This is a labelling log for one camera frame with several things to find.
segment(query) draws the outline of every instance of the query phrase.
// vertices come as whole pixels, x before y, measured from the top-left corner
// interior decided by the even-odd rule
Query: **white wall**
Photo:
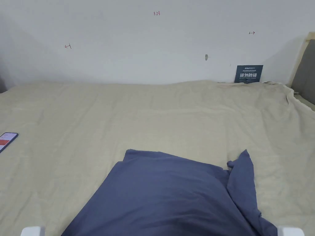
[[[237,65],[264,65],[262,81],[287,83],[314,9],[314,0],[0,0],[0,78],[232,82]]]

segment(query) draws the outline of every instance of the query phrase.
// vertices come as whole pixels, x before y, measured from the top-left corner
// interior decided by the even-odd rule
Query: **beige bed sheet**
[[[275,225],[315,232],[315,112],[282,84],[35,83],[0,94],[0,235],[60,235],[127,149],[226,168],[248,149]]]

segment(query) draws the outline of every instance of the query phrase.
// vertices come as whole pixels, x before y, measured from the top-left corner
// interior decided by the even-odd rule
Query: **wrinkled fabric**
[[[248,152],[227,165],[127,150],[62,236],[276,236],[257,209]]]

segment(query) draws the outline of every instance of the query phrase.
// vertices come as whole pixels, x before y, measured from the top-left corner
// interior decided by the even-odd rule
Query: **white object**
[[[278,236],[304,236],[303,230],[293,227],[278,227]]]
[[[21,236],[45,236],[43,227],[26,227],[22,230]],[[304,236],[303,230],[292,227],[278,227],[278,236]]]
[[[26,227],[21,236],[45,236],[45,228],[40,226]]]

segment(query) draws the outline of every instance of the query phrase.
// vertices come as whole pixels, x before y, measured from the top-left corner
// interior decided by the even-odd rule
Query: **phone screen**
[[[2,152],[19,134],[18,133],[4,133],[0,136],[0,152]]]

